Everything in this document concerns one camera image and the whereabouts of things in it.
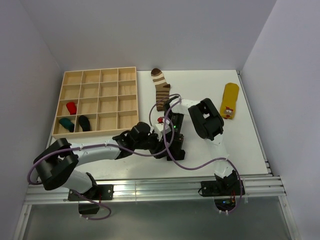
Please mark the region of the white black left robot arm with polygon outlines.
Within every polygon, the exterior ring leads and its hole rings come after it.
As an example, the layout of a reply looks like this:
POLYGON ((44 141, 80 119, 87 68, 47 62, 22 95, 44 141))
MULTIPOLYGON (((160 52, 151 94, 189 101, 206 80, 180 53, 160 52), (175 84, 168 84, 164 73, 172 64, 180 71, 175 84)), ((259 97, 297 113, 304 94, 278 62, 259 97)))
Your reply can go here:
POLYGON ((137 150, 149 151, 149 156, 162 158, 175 136, 174 127, 168 123, 150 127, 139 122, 132 129, 112 137, 104 143, 91 145, 73 144, 60 138, 33 161, 40 184, 47 191, 64 187, 72 194, 94 200, 104 192, 89 172, 76 170, 77 166, 100 160, 120 160, 135 155, 137 150))

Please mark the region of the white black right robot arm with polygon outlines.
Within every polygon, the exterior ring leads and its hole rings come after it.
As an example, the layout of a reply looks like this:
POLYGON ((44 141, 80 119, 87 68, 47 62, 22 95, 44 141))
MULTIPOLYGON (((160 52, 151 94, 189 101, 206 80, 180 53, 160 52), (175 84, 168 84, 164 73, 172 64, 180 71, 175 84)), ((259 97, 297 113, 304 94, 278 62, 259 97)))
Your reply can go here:
POLYGON ((215 185, 218 195, 227 195, 235 189, 239 189, 239 196, 245 193, 243 182, 234 164, 228 159, 227 150, 223 143, 224 121, 209 98, 201 101, 182 99, 180 96, 173 97, 164 104, 164 122, 173 115, 188 115, 191 118, 194 129, 198 136, 205 140, 212 156, 212 159, 197 167, 185 167, 177 162, 178 158, 172 155, 173 151, 167 145, 166 137, 163 137, 165 150, 178 167, 195 171, 209 164, 214 164, 215 185))

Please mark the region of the brown striped sock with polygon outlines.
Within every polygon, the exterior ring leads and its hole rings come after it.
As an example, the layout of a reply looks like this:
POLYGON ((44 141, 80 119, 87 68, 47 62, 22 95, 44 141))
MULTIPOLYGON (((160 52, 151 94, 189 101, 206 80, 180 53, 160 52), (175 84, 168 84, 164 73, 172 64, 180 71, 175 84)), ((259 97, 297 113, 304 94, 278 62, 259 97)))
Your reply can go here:
POLYGON ((159 68, 153 68, 150 75, 155 86, 156 110, 160 112, 164 110, 164 104, 170 95, 171 85, 167 83, 159 68))

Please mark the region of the yellow sock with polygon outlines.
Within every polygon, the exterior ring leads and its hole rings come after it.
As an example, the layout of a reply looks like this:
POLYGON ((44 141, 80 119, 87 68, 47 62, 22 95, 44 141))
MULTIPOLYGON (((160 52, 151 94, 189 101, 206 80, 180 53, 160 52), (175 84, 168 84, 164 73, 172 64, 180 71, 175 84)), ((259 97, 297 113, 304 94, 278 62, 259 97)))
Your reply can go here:
POLYGON ((229 82, 224 87, 219 113, 223 119, 233 119, 236 114, 236 104, 239 95, 239 86, 229 82))

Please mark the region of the wooden compartment tray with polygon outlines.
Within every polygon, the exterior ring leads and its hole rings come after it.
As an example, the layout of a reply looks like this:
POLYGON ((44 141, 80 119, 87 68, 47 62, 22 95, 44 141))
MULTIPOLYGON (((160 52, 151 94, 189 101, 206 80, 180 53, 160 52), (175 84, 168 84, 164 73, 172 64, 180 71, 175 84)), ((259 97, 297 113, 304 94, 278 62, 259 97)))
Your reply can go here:
POLYGON ((66 71, 63 74, 52 136, 82 138, 111 136, 130 130, 139 122, 137 70, 133 67, 66 71), (66 104, 74 102, 76 115, 66 104), (82 131, 79 116, 89 119, 91 131, 82 131), (59 124, 61 118, 74 123, 74 132, 59 124))

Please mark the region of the green rolled sock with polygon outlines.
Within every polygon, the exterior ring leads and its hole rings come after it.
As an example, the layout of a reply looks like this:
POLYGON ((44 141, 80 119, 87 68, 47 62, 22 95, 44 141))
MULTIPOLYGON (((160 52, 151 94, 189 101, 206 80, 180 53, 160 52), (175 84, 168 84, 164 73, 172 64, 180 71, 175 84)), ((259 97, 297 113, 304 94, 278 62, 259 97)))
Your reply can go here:
POLYGON ((63 117, 58 122, 70 133, 74 132, 75 124, 69 118, 63 117))

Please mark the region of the red rolled sock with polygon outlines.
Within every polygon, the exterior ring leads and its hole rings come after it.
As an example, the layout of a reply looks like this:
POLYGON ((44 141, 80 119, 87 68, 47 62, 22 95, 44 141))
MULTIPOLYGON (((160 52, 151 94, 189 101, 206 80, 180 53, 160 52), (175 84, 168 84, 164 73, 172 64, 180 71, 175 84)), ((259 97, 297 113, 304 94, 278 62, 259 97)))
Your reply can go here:
POLYGON ((66 104, 66 108, 68 110, 68 112, 70 113, 70 115, 76 115, 77 114, 77 107, 76 104, 72 101, 68 102, 66 104))

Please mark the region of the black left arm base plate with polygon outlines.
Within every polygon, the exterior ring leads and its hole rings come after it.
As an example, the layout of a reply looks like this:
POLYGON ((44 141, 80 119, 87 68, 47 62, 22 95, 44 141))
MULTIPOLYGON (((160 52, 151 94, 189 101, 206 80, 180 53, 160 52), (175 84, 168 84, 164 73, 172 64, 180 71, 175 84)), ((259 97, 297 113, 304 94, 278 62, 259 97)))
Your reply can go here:
POLYGON ((113 184, 102 184, 92 187, 85 193, 77 194, 75 190, 70 190, 67 200, 74 201, 84 201, 84 197, 89 200, 112 200, 114 194, 114 185, 113 184))

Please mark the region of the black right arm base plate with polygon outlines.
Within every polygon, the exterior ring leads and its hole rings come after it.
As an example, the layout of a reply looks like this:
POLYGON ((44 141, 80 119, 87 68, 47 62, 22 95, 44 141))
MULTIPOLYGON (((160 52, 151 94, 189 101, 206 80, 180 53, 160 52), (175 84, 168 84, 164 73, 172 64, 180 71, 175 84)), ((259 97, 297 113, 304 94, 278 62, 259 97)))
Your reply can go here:
POLYGON ((206 180, 200 182, 198 193, 202 197, 223 197, 244 195, 243 182, 226 180, 206 180))

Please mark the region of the aluminium frame rail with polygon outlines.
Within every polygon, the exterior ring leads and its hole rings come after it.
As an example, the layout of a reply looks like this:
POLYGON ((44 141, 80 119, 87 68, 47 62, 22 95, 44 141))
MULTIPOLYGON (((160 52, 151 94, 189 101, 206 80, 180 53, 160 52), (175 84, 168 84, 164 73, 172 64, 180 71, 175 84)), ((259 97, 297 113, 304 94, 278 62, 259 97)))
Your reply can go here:
MULTIPOLYGON (((214 177, 183 177, 138 180, 98 180, 99 185, 113 185, 113 202, 148 202, 201 200, 198 194, 202 181, 214 177)), ((286 190, 279 176, 243 177, 244 198, 282 197, 286 190)), ((67 204, 68 190, 60 187, 46 191, 41 185, 27 188, 24 198, 26 205, 67 204)))

